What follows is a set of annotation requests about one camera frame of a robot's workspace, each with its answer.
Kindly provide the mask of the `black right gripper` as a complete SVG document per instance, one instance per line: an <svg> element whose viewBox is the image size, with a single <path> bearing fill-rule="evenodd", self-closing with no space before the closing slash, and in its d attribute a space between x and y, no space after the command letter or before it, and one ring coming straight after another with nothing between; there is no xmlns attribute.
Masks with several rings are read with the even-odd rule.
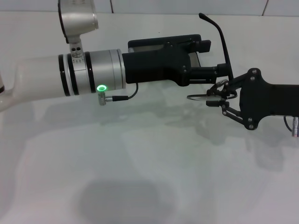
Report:
<svg viewBox="0 0 299 224"><path fill-rule="evenodd" d="M299 86L291 84L270 84L259 69L231 80L221 80L207 90L208 96L237 96L240 91L240 110L230 107L228 101L208 100L209 107L220 107L222 114L242 124L248 130L255 130L259 122L268 116L299 116Z"/></svg>

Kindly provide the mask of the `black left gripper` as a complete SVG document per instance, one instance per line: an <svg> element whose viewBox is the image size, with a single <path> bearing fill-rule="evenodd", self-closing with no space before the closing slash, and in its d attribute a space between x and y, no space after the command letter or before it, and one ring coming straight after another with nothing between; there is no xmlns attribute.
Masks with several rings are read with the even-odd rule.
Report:
<svg viewBox="0 0 299 224"><path fill-rule="evenodd" d="M165 41L162 48L122 54L126 83L170 80L178 86L215 84L219 77L232 78L227 64L191 67L190 53L210 51L211 41Z"/></svg>

